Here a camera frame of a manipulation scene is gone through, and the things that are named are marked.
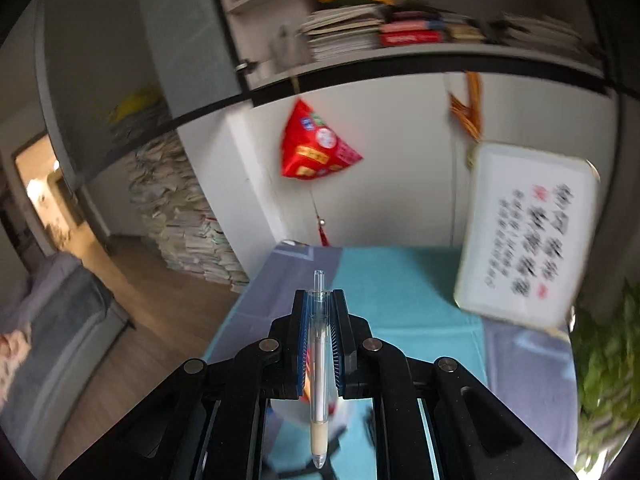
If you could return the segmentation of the clear pen with beige grip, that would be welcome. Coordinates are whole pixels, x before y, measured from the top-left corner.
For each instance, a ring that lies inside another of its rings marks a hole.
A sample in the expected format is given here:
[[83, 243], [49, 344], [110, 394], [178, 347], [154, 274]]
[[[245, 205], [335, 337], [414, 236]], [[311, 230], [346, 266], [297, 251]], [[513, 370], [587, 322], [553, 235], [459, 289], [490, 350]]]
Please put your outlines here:
[[309, 349], [309, 381], [310, 381], [310, 448], [314, 466], [321, 469], [328, 454], [328, 417], [329, 393], [326, 380], [326, 286], [324, 286], [324, 272], [314, 271], [314, 286], [312, 286], [309, 307], [308, 349]]

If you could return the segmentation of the blue and purple tablecloth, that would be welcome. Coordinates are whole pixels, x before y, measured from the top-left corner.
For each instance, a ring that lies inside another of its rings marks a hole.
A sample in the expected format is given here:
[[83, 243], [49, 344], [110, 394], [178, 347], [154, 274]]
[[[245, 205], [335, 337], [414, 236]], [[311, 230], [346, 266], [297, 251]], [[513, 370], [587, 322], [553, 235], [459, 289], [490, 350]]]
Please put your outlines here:
[[[577, 385], [566, 330], [549, 335], [460, 310], [454, 282], [460, 250], [336, 248], [283, 243], [273, 249], [205, 353], [209, 363], [233, 358], [268, 336], [271, 322], [290, 314], [296, 290], [310, 289], [315, 270], [326, 288], [341, 289], [350, 314], [365, 318], [372, 336], [407, 358], [463, 365], [566, 463], [549, 477], [533, 466], [517, 479], [576, 479]], [[272, 401], [267, 408], [262, 478], [321, 479], [311, 463], [308, 404]], [[371, 399], [337, 401], [330, 416], [326, 478], [376, 479]]]

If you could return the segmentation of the tall stack of papers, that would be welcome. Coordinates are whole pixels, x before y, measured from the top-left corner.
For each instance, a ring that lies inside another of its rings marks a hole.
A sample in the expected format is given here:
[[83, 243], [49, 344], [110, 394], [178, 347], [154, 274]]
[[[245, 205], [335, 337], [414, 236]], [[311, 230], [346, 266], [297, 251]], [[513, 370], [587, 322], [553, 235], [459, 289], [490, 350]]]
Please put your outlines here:
[[124, 158], [130, 202], [171, 270], [228, 285], [238, 294], [250, 282], [210, 208], [177, 133]]

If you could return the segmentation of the grey sofa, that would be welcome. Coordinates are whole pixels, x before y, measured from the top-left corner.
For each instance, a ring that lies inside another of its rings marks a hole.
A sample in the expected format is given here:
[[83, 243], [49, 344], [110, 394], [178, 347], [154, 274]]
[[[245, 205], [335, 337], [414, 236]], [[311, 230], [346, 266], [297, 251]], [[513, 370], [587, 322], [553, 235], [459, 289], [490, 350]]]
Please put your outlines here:
[[2, 304], [3, 333], [30, 330], [30, 350], [1, 409], [1, 427], [13, 443], [34, 431], [80, 346], [109, 320], [123, 328], [129, 315], [96, 274], [69, 252], [44, 260]]

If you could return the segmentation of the framed calligraphy board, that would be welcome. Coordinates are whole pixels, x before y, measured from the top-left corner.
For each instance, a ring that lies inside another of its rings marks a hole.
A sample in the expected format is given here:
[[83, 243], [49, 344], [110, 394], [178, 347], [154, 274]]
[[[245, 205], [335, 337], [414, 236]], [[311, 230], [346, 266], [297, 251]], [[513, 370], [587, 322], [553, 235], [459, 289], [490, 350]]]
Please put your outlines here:
[[599, 183], [587, 159], [482, 144], [473, 158], [456, 305], [535, 330], [561, 327], [584, 274]]

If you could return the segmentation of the red pyramid hanging ornament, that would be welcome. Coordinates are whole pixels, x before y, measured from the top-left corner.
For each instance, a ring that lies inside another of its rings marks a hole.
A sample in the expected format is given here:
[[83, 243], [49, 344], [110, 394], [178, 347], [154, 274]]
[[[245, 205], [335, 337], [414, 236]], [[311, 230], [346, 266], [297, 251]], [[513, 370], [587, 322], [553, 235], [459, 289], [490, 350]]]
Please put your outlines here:
[[280, 143], [282, 177], [314, 180], [360, 162], [362, 156], [346, 143], [305, 101], [297, 99]]

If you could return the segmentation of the green potted plant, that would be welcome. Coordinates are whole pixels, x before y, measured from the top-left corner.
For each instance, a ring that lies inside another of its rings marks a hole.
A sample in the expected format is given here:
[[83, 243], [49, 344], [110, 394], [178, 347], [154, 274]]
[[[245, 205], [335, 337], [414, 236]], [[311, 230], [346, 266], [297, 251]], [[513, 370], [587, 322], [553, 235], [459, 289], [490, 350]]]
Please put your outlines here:
[[574, 469], [612, 463], [639, 421], [639, 286], [625, 283], [612, 318], [599, 323], [575, 309], [570, 343], [578, 392]]

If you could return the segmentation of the orange striped ribbon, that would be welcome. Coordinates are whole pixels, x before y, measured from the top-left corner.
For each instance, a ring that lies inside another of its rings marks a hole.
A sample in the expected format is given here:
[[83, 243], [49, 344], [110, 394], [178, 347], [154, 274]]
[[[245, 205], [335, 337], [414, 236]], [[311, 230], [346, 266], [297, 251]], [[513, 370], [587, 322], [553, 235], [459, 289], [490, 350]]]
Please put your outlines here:
[[448, 91], [449, 109], [454, 118], [460, 122], [465, 133], [475, 142], [483, 140], [482, 118], [482, 78], [477, 72], [465, 72], [466, 95], [468, 102], [463, 103], [454, 92]]

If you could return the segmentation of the red book on shelf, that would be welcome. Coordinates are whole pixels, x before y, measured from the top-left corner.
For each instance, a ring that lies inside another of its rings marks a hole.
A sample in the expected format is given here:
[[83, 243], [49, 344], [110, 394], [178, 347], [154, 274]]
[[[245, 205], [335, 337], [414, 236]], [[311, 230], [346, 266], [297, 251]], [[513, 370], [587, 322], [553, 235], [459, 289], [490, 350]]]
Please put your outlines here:
[[380, 35], [380, 43], [384, 48], [412, 46], [413, 44], [442, 44], [444, 41], [444, 35], [438, 30], [383, 32]]

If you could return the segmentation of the stack of books on shelf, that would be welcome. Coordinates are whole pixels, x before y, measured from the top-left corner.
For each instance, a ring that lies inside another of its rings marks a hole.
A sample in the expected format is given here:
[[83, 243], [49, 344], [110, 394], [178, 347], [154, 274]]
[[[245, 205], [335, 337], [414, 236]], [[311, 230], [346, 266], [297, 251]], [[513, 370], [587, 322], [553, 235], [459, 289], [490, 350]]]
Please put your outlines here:
[[369, 51], [380, 46], [378, 33], [384, 23], [382, 6], [360, 4], [319, 10], [300, 25], [311, 57], [317, 61]]

